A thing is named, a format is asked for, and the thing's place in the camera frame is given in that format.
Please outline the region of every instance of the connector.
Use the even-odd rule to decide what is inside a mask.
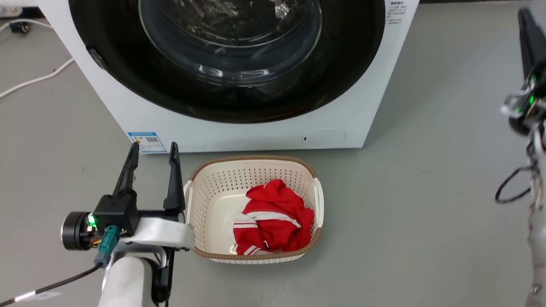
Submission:
[[[121,237],[121,230],[117,226],[108,226],[104,231],[104,236],[98,246],[99,252],[95,256],[95,265],[101,263],[103,268],[108,266],[112,257],[112,252]]]

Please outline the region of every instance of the basket rim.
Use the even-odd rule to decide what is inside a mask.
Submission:
[[[317,173],[315,173],[314,169],[309,165],[309,163],[303,161],[302,159],[288,157],[288,156],[276,156],[276,155],[242,155],[242,156],[232,156],[232,157],[224,157],[224,158],[209,160],[201,164],[196,170],[194,170],[192,175],[189,177],[189,180],[194,181],[197,174],[199,174],[200,171],[202,171],[205,167],[209,165],[222,163],[222,162],[243,161],[243,160],[278,160],[278,161],[295,162],[304,166],[309,171],[309,173],[311,173],[311,176],[313,176],[313,178],[317,177]]]
[[[221,260],[269,260],[269,259],[278,259],[278,258],[288,258],[288,257],[294,257],[299,256],[302,254],[305,254],[308,252],[313,246],[316,245],[318,242],[318,239],[321,237],[322,234],[322,227],[318,227],[317,231],[314,234],[313,239],[307,244],[304,248],[298,249],[297,251],[293,252],[281,252],[281,253],[272,253],[268,255],[251,255],[251,256],[245,256],[245,255],[225,255],[221,253],[209,253],[204,252],[197,247],[194,247],[193,251],[196,255],[201,256],[203,258],[209,258],[209,259],[221,259]]]

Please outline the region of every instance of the red and white garment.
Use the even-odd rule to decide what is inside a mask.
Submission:
[[[263,255],[302,249],[311,241],[312,209],[280,179],[250,189],[250,201],[234,216],[238,255]]]

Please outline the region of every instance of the grey floor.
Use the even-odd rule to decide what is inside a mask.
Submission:
[[[498,110],[523,79],[517,8],[421,5],[365,147],[282,152],[307,160],[323,184],[319,244],[269,266],[179,253],[171,306],[523,305],[528,201],[493,202],[525,163],[525,139]],[[546,24],[544,2],[535,10]],[[0,91],[68,57],[51,30],[0,33]],[[0,300],[92,266],[93,252],[63,249],[60,225],[111,192],[129,145],[74,64],[0,100]],[[225,155],[182,155],[183,174]],[[161,207],[168,175],[166,156],[141,158],[140,208]],[[101,280],[21,306],[96,306]]]

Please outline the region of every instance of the laundry basket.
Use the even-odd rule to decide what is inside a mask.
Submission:
[[[282,179],[314,211],[311,242],[293,252],[268,255],[237,255],[234,251],[233,220],[248,203],[246,192]],[[305,161],[283,156],[236,156],[208,161],[195,170],[184,186],[187,223],[195,232],[195,253],[216,262],[267,264],[292,261],[303,256],[318,241],[324,219],[321,183]]]

